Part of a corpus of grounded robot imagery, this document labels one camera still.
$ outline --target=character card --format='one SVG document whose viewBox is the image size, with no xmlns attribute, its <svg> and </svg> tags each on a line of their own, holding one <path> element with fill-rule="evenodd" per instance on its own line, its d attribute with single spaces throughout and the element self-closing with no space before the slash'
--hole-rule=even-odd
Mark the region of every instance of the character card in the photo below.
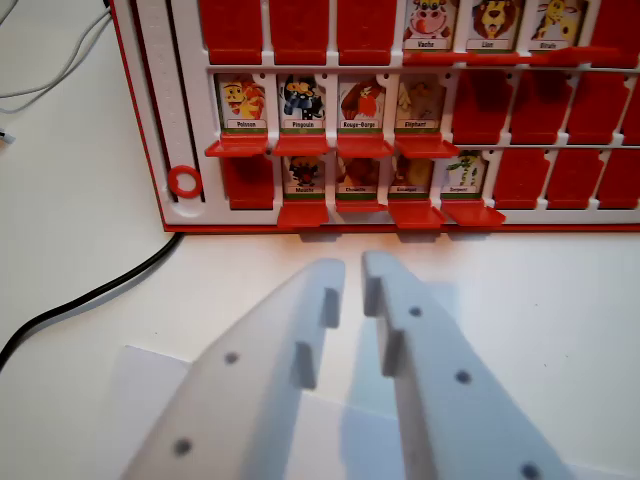
<svg viewBox="0 0 640 480">
<path fill-rule="evenodd" d="M 374 200 L 378 196 L 380 162 L 373 158 L 338 157 L 336 198 Z"/>
<path fill-rule="evenodd" d="M 573 47 L 578 41 L 585 12 L 586 2 L 582 0 L 539 0 L 536 29 L 529 50 Z"/>
<path fill-rule="evenodd" d="M 324 89 L 313 74 L 278 75 L 280 131 L 324 133 Z"/>
<path fill-rule="evenodd" d="M 284 198 L 324 198 L 324 161 L 318 157 L 283 157 Z"/>
<path fill-rule="evenodd" d="M 407 0 L 405 50 L 451 50 L 458 0 Z"/>
<path fill-rule="evenodd" d="M 397 133 L 428 133 L 440 130 L 446 88 L 438 75 L 402 75 L 396 109 Z"/>
<path fill-rule="evenodd" d="M 467 50 L 510 52 L 522 18 L 521 0 L 474 0 Z"/>
<path fill-rule="evenodd" d="M 430 158 L 393 158 L 395 171 L 389 198 L 429 198 L 433 160 Z"/>
<path fill-rule="evenodd" d="M 442 198 L 480 198 L 487 171 L 487 160 L 481 150 L 462 150 L 449 160 Z"/>
<path fill-rule="evenodd" d="M 267 131 L 264 88 L 250 74 L 219 73 L 215 83 L 223 132 Z"/>
<path fill-rule="evenodd" d="M 385 88 L 375 75 L 340 77 L 338 133 L 382 132 Z"/>
</svg>

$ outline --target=lion card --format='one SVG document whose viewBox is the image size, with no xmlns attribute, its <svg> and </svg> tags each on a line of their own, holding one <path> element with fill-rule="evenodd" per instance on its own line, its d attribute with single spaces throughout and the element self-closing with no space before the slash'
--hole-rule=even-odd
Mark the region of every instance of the lion card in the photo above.
<svg viewBox="0 0 640 480">
<path fill-rule="evenodd" d="M 267 131 L 264 88 L 250 74 L 219 73 L 215 84 L 223 132 Z"/>
<path fill-rule="evenodd" d="M 324 161 L 316 156 L 283 157 L 282 178 L 286 199 L 324 198 Z"/>
<path fill-rule="evenodd" d="M 374 200 L 378 196 L 380 162 L 373 158 L 338 157 L 336 198 Z"/>
<path fill-rule="evenodd" d="M 396 133 L 430 133 L 440 130 L 446 88 L 438 75 L 402 75 L 398 86 Z"/>
<path fill-rule="evenodd" d="M 586 5 L 581 0 L 539 0 L 529 50 L 545 52 L 573 47 L 582 29 Z"/>
<path fill-rule="evenodd" d="M 375 75 L 340 77 L 338 133 L 382 132 L 386 90 Z"/>
<path fill-rule="evenodd" d="M 325 92 L 313 74 L 278 75 L 282 133 L 324 133 Z"/>
<path fill-rule="evenodd" d="M 429 198 L 433 160 L 430 158 L 393 157 L 393 182 L 389 198 Z"/>
<path fill-rule="evenodd" d="M 458 0 L 407 0 L 404 49 L 451 50 Z"/>
<path fill-rule="evenodd" d="M 513 51 L 521 17 L 521 0 L 474 0 L 467 50 Z"/>
<path fill-rule="evenodd" d="M 481 150 L 462 150 L 448 160 L 442 198 L 480 198 L 487 171 Z"/>
</svg>

